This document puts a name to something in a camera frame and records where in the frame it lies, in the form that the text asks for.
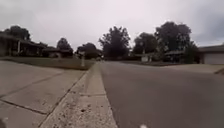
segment asphalt road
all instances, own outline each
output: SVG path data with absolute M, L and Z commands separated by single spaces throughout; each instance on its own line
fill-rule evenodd
M 102 78 L 119 128 L 224 128 L 224 77 L 104 62 Z

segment concrete slab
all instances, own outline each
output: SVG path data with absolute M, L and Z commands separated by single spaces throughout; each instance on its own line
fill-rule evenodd
M 102 94 L 102 80 L 96 77 L 101 77 L 97 66 L 72 88 L 40 128 L 117 128 L 107 96 Z
M 0 97 L 61 73 L 60 69 L 0 61 Z
M 2 99 L 47 114 L 54 109 L 83 73 L 83 71 L 65 71 L 61 75 L 33 84 Z
M 0 119 L 6 128 L 38 128 L 45 115 L 6 104 L 0 101 Z
M 187 72 L 214 74 L 215 72 L 223 69 L 224 65 L 189 64 L 189 65 L 166 66 L 162 68 L 169 68 L 169 69 L 181 70 L 181 71 L 187 71 Z

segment grass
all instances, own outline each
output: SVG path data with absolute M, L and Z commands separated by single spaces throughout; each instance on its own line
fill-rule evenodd
M 1 60 L 12 61 L 17 63 L 29 64 L 40 67 L 52 67 L 74 70 L 88 70 L 94 61 L 85 60 L 85 66 L 81 66 L 80 59 L 68 58 L 35 58 L 35 57 L 3 57 Z

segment tree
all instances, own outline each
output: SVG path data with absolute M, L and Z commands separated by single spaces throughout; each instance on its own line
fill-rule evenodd
M 128 53 L 129 35 L 126 28 L 113 27 L 99 42 L 105 58 L 118 59 Z
M 156 51 L 157 40 L 153 34 L 141 33 L 135 38 L 134 54 L 151 53 Z
M 96 46 L 93 43 L 83 44 L 77 48 L 76 53 L 85 52 L 86 59 L 97 58 L 99 53 Z
M 6 34 L 23 39 L 30 40 L 30 33 L 26 28 L 14 25 L 4 31 Z
M 57 48 L 59 50 L 72 50 L 70 44 L 68 43 L 66 38 L 61 38 L 57 43 Z
M 193 41 L 187 43 L 186 45 L 186 48 L 184 50 L 184 61 L 185 63 L 199 63 L 200 61 L 198 47 Z
M 156 28 L 156 38 L 164 51 L 184 50 L 190 42 L 191 29 L 185 24 L 166 22 Z

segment cloud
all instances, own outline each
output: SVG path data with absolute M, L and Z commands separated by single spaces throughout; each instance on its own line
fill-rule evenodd
M 224 41 L 222 0 L 0 0 L 0 29 L 26 27 L 34 41 L 56 45 L 66 37 L 75 48 L 98 39 L 112 26 L 131 38 L 154 33 L 165 21 L 185 23 L 198 45 Z

